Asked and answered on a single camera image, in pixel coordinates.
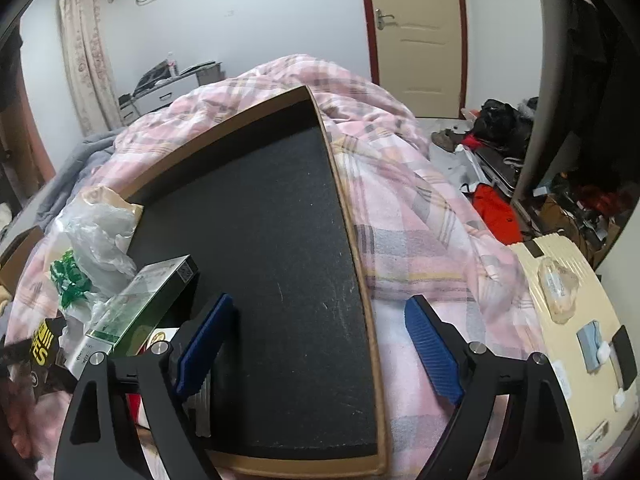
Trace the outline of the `black yellow wipes pack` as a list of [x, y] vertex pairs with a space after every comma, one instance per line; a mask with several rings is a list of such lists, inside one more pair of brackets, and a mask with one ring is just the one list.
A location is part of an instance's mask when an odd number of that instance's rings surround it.
[[77, 379], [62, 364], [58, 341], [65, 326], [62, 316], [45, 318], [30, 338], [2, 344], [1, 377], [7, 378], [10, 370], [26, 370], [36, 400], [54, 392], [73, 393]]

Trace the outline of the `green white tissue box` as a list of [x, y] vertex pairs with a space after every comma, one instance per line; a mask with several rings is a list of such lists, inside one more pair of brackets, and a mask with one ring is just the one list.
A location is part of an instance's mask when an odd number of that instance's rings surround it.
[[180, 297], [198, 279], [189, 255], [144, 266], [124, 290], [107, 301], [81, 340], [65, 353], [65, 366], [79, 378], [93, 353], [134, 356]]

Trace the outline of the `white green plastic bag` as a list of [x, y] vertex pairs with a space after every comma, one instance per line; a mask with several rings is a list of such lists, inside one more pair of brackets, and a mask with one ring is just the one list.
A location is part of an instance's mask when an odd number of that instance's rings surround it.
[[137, 273], [128, 256], [131, 238], [109, 237], [79, 215], [76, 200], [55, 219], [66, 252], [51, 262], [51, 280], [58, 288], [64, 318], [76, 320], [85, 331], [105, 307], [108, 300], [122, 292]]

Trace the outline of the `beige translucent shopping bag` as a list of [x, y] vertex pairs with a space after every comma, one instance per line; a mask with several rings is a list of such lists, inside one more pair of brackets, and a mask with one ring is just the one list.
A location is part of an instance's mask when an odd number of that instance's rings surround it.
[[131, 238], [143, 214], [143, 206], [128, 203], [104, 185], [87, 188], [77, 195], [79, 215], [85, 223], [94, 224], [109, 237]]

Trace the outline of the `red tissue pack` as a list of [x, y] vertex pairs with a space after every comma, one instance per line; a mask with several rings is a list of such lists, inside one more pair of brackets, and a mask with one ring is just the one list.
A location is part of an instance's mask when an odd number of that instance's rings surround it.
[[[155, 330], [152, 330], [149, 337], [145, 339], [145, 342], [142, 344], [137, 356], [143, 356], [145, 352], [150, 350], [154, 344], [157, 344], [158, 342], [171, 342], [177, 333], [177, 327], [157, 327]], [[144, 385], [137, 385], [135, 392], [127, 394], [127, 402], [132, 420], [138, 427], [150, 430], [151, 424], [145, 411], [144, 398]]]

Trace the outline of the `red garment on floor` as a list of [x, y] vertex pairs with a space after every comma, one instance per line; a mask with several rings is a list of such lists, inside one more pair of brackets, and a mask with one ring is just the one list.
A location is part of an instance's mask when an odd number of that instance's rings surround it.
[[477, 185], [472, 204], [499, 242], [503, 245], [521, 243], [523, 237], [516, 214], [495, 188], [483, 183]]

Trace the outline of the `pink plaid duvet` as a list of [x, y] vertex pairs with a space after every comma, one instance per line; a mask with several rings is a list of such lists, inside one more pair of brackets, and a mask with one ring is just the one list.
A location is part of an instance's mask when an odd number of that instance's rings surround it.
[[310, 55], [276, 58], [138, 119], [104, 159], [83, 164], [67, 188], [53, 183], [48, 205], [59, 210], [86, 186], [120, 191], [186, 141], [298, 86], [308, 87], [318, 104], [357, 234], [390, 420], [387, 474], [412, 479], [449, 413], [406, 331], [406, 300], [425, 297], [466, 338], [500, 356], [524, 358], [544, 341], [518, 258], [436, 169], [419, 122], [386, 90]]

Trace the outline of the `dark wardrobe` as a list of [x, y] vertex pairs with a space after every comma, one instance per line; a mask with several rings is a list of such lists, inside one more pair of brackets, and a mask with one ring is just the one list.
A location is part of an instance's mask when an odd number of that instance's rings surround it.
[[639, 0], [540, 0], [538, 107], [514, 202], [600, 266], [639, 203]]

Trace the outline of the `brown tray with black liner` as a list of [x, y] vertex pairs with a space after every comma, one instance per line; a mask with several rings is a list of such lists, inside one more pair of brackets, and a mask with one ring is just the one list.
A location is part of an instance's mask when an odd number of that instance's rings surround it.
[[382, 474], [386, 422], [370, 300], [318, 105], [297, 87], [209, 127], [128, 177], [139, 266], [183, 255], [194, 307], [235, 308], [200, 441], [243, 474]]

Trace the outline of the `grey quilted blanket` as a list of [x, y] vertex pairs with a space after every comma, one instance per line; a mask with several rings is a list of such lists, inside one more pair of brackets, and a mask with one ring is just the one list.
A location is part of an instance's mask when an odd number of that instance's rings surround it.
[[40, 193], [35, 225], [46, 232], [51, 222], [89, 181], [93, 173], [114, 154], [116, 136], [124, 128], [93, 133], [68, 155], [60, 170]]

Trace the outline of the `black bag on floor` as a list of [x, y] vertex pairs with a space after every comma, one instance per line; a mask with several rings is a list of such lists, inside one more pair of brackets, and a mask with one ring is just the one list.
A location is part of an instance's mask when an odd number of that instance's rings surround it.
[[489, 99], [480, 108], [471, 132], [476, 140], [504, 157], [524, 159], [534, 120], [508, 103]]

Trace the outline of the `white drawer desk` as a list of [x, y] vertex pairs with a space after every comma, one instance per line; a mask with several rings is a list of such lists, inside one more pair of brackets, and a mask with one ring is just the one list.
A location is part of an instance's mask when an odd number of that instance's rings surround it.
[[160, 63], [139, 80], [134, 92], [119, 97], [120, 117], [125, 125], [130, 125], [198, 87], [221, 80], [224, 80], [221, 62], [194, 65], [178, 75], [169, 73], [167, 62]]

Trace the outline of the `floral curtain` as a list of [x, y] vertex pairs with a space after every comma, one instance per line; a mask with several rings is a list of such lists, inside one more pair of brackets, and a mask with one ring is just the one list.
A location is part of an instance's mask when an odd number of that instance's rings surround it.
[[58, 0], [58, 30], [70, 95], [85, 136], [122, 126], [99, 0]]

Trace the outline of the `cream panel door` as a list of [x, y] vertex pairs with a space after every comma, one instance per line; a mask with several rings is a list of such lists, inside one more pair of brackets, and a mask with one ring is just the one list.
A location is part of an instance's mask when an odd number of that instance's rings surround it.
[[373, 82], [416, 117], [458, 117], [468, 74], [465, 0], [363, 5]]

